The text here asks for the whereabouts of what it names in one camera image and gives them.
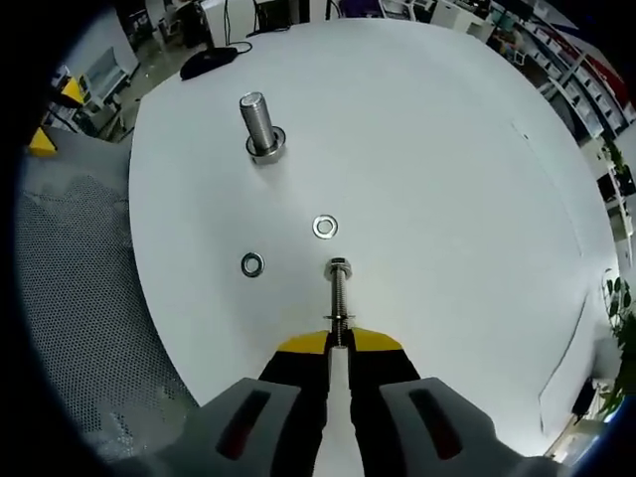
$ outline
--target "green leaves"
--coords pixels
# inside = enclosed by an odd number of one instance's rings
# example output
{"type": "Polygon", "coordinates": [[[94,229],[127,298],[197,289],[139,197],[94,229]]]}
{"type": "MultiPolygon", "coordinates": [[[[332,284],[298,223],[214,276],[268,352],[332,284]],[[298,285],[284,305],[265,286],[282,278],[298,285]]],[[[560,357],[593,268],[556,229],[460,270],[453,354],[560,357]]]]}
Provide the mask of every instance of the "green leaves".
{"type": "Polygon", "coordinates": [[[619,277],[607,280],[606,285],[611,300],[607,314],[621,350],[621,367],[612,390],[603,390],[600,394],[604,401],[600,412],[608,415],[620,406],[625,396],[636,394],[636,313],[630,309],[629,283],[619,277]]]}

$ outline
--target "table surface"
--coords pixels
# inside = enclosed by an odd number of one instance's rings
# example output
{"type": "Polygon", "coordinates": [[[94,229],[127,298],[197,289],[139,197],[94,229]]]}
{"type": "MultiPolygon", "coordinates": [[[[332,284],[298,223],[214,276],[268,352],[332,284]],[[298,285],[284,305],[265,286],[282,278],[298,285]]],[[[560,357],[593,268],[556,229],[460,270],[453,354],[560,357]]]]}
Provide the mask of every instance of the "table surface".
{"type": "MultiPolygon", "coordinates": [[[[584,300],[602,319],[600,280],[617,268],[600,194],[558,116],[503,58],[434,26],[337,20],[250,41],[232,64],[147,94],[133,138],[139,276],[196,401],[257,377],[290,335],[326,329],[324,266],[346,256],[357,325],[400,340],[504,442],[543,453],[560,428],[542,431],[539,394],[584,300]],[[245,152],[239,98],[252,90],[287,133],[273,166],[245,152]],[[321,214],[339,223],[330,240],[312,234],[321,214]],[[249,251],[265,259],[259,278],[240,272],[249,251]]],[[[334,366],[316,475],[356,475],[341,356],[334,366]]],[[[552,401],[565,425],[569,397],[552,401]]]]}

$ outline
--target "cable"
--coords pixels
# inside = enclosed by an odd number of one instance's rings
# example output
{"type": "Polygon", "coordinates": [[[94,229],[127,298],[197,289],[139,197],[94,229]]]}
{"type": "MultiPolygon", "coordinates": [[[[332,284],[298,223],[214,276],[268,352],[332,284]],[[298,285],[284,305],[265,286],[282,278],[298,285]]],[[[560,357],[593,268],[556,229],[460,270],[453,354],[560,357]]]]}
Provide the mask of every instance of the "cable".
{"type": "Polygon", "coordinates": [[[55,119],[57,119],[58,121],[61,121],[63,125],[65,125],[68,129],[70,129],[72,132],[78,132],[68,121],[66,121],[65,119],[61,118],[56,112],[54,112],[52,109],[50,109],[49,107],[47,108],[47,110],[49,111],[49,113],[51,114],[52,117],[54,117],[55,119]]]}
{"type": "MultiPolygon", "coordinates": [[[[226,46],[229,47],[231,45],[246,45],[247,49],[243,51],[238,51],[239,55],[243,55],[247,52],[251,52],[253,45],[250,42],[233,42],[233,43],[230,42],[230,37],[232,34],[232,25],[230,25],[230,13],[228,12],[228,3],[229,3],[229,0],[226,0],[223,6],[223,27],[224,27],[224,33],[226,34],[226,46]]],[[[256,24],[255,15],[256,13],[254,10],[254,25],[256,24]]]]}
{"type": "Polygon", "coordinates": [[[342,10],[340,10],[340,7],[336,4],[336,2],[334,2],[334,0],[328,0],[325,12],[325,20],[331,20],[331,7],[334,7],[336,9],[338,18],[342,18],[342,10]]]}

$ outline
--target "metal washer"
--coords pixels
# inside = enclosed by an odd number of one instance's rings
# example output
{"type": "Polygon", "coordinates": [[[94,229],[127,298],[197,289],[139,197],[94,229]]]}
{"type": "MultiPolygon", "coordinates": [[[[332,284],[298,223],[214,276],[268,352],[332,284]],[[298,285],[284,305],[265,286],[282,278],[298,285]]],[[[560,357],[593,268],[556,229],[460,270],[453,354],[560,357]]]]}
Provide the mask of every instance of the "metal washer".
{"type": "Polygon", "coordinates": [[[259,275],[262,274],[262,271],[265,270],[265,260],[263,259],[263,257],[261,255],[259,255],[258,253],[255,253],[253,251],[246,253],[242,260],[240,261],[240,271],[242,271],[242,274],[249,277],[249,278],[256,278],[259,275]],[[247,268],[247,264],[249,263],[250,260],[255,260],[256,263],[258,264],[258,267],[256,268],[256,270],[252,270],[250,271],[247,268]]]}
{"type": "Polygon", "coordinates": [[[338,231],[338,222],[336,221],[336,219],[334,219],[333,216],[325,214],[314,219],[312,229],[314,231],[314,236],[316,236],[318,239],[331,239],[338,231]],[[329,230],[329,232],[320,232],[320,225],[325,222],[331,225],[331,229],[329,230]]]}

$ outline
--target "threaded bolt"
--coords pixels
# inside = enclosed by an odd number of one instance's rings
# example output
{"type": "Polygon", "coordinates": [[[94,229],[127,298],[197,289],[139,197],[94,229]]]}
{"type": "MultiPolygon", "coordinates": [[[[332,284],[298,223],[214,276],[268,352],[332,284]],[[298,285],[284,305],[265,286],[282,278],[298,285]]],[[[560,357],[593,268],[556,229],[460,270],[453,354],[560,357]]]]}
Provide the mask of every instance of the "threaded bolt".
{"type": "Polygon", "coordinates": [[[351,265],[346,258],[332,258],[325,270],[327,279],[331,281],[331,331],[336,337],[336,346],[344,347],[344,333],[349,329],[349,311],[345,281],[351,276],[351,265]]]}
{"type": "Polygon", "coordinates": [[[264,153],[271,150],[276,144],[276,136],[271,125],[265,96],[262,92],[249,92],[240,99],[238,104],[256,152],[264,153]]]}

